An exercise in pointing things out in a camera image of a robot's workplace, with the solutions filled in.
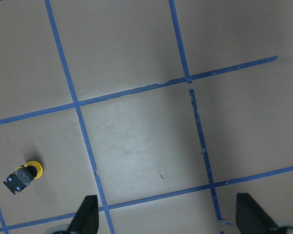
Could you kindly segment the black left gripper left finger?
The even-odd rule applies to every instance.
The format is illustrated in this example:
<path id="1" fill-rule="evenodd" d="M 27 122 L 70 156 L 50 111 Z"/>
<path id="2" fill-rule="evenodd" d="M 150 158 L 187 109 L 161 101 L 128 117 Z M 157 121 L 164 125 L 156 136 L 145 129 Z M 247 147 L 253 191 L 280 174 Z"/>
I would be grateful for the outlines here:
<path id="1" fill-rule="evenodd" d="M 97 234 L 99 229 L 99 207 L 97 195 L 87 195 L 66 232 L 68 234 Z"/>

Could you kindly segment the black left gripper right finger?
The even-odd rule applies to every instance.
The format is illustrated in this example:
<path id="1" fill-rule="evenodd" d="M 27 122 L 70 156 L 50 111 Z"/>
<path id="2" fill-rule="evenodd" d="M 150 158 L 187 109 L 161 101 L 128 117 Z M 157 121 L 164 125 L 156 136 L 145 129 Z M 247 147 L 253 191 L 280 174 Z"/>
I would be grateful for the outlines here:
<path id="1" fill-rule="evenodd" d="M 241 234 L 282 234 L 280 228 L 248 194 L 236 195 L 236 225 Z"/>

